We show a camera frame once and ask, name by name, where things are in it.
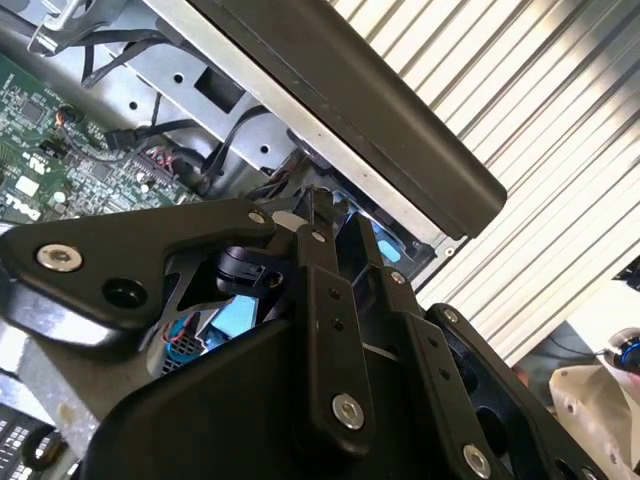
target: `microchip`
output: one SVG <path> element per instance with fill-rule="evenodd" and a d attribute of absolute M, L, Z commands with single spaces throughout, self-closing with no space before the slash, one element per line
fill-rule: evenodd
<path fill-rule="evenodd" d="M 44 115 L 44 109 L 29 100 L 22 107 L 22 115 L 37 124 L 42 119 L 42 115 Z"/>
<path fill-rule="evenodd" d="M 91 175 L 93 175 L 96 180 L 100 180 L 101 182 L 104 182 L 110 173 L 111 168 L 102 163 L 96 163 L 91 170 Z"/>

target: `silver screw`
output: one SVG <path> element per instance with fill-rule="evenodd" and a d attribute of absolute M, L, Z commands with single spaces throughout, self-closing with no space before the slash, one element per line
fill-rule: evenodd
<path fill-rule="evenodd" d="M 36 253 L 38 263 L 49 270 L 69 273 L 82 266 L 82 255 L 67 245 L 45 245 Z"/>
<path fill-rule="evenodd" d="M 451 323 L 458 323 L 460 321 L 458 315 L 456 315 L 456 312 L 453 310 L 446 309 L 443 313 Z"/>
<path fill-rule="evenodd" d="M 264 217 L 260 215 L 258 212 L 249 212 L 249 219 L 252 222 L 259 223 L 260 225 L 263 225 L 265 223 Z"/>
<path fill-rule="evenodd" d="M 469 468 L 480 478 L 491 477 L 491 465 L 489 460 L 484 456 L 478 447 L 475 445 L 465 445 L 462 449 L 464 459 L 469 465 Z"/>
<path fill-rule="evenodd" d="M 326 242 L 326 241 L 327 241 L 327 239 L 326 239 L 326 238 L 324 238 L 324 236 L 323 236 L 320 232 L 316 232 L 316 231 L 314 231 L 314 232 L 311 234 L 311 236 L 312 236 L 313 238 L 315 238 L 316 240 L 318 240 L 320 243 L 324 243 L 324 242 Z"/>
<path fill-rule="evenodd" d="M 587 480 L 598 480 L 598 477 L 596 477 L 594 473 L 591 470 L 589 470 L 587 467 L 584 467 L 582 469 L 582 473 L 584 474 Z"/>
<path fill-rule="evenodd" d="M 333 415 L 349 430 L 360 430 L 364 425 L 362 407 L 351 395 L 336 395 L 331 402 L 331 408 Z"/>
<path fill-rule="evenodd" d="M 405 278 L 402 276 L 401 273 L 399 272 L 393 272 L 391 273 L 391 278 L 393 278 L 393 281 L 396 283 L 399 283 L 400 285 L 404 285 L 405 283 L 407 283 L 407 281 L 405 280 Z"/>

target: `capacitor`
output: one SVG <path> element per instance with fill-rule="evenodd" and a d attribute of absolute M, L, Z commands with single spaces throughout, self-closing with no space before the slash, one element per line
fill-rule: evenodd
<path fill-rule="evenodd" d="M 56 203 L 64 203 L 67 201 L 67 196 L 65 195 L 64 192 L 56 192 L 53 194 L 53 200 Z"/>

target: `white corrugated panel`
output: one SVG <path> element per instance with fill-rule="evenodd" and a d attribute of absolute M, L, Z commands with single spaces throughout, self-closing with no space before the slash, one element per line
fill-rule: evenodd
<path fill-rule="evenodd" d="M 640 0 L 331 3 L 508 188 L 418 297 L 517 362 L 640 254 Z"/>

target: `circuit board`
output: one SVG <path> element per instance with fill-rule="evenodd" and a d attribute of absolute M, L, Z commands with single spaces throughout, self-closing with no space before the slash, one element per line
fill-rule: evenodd
<path fill-rule="evenodd" d="M 56 112 L 68 104 L 0 55 L 0 218 L 11 223 L 101 215 L 192 203 L 198 197 L 141 153 L 96 162 L 65 145 Z M 84 114 L 68 128 L 77 144 L 106 150 Z"/>

